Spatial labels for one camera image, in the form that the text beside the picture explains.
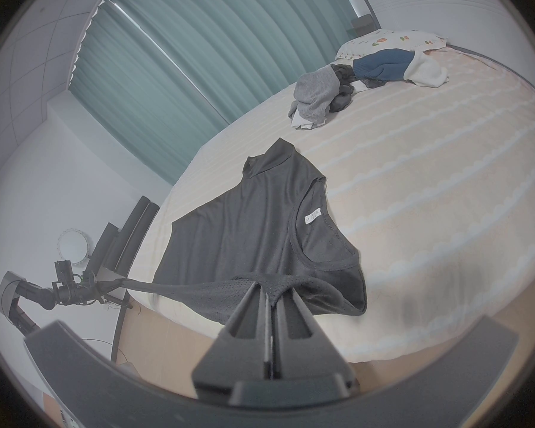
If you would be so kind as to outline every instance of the pillowcase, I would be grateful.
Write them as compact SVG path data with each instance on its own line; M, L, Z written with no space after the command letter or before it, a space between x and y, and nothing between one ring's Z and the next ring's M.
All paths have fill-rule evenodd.
M336 59L360 59L383 49L431 51L446 47L446 39L421 30L379 29L363 37L347 41L337 51Z

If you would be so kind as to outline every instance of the mattress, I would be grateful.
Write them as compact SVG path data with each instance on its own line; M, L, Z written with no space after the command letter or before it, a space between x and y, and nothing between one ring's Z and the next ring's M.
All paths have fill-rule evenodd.
M151 282L171 222L284 138L327 177L330 214L360 253L366 313L315 317L346 360L416 352L505 307L535 278L535 90L485 59L430 55L449 71L438 89L387 83L301 131L287 117L291 85L229 125L172 188L129 278ZM206 336L221 330L182 303L131 295Z

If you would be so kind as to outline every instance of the white clothing label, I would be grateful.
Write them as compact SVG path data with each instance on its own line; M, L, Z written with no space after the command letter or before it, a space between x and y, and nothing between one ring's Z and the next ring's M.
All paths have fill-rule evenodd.
M309 214L308 216L305 216L305 225L310 224L319 216L321 216L321 208L317 208L311 214Z

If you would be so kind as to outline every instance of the striped bed sheet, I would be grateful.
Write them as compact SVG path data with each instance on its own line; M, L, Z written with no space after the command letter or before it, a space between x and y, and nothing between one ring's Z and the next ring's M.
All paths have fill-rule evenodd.
M298 131L293 84L236 120L174 185L129 277L151 282L171 222L234 187L246 158L281 137L327 177L328 209L361 255L366 313L316 316L345 359L416 352L505 307L535 278L535 90L485 59L430 55L449 71L438 89L387 83ZM182 303L131 295L206 336L221 329Z

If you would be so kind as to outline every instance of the green curtain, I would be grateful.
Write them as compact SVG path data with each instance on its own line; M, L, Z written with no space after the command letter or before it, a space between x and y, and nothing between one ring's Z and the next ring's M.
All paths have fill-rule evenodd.
M70 90L169 182L228 123L331 62L356 18L348 0L111 2L146 34L101 5Z

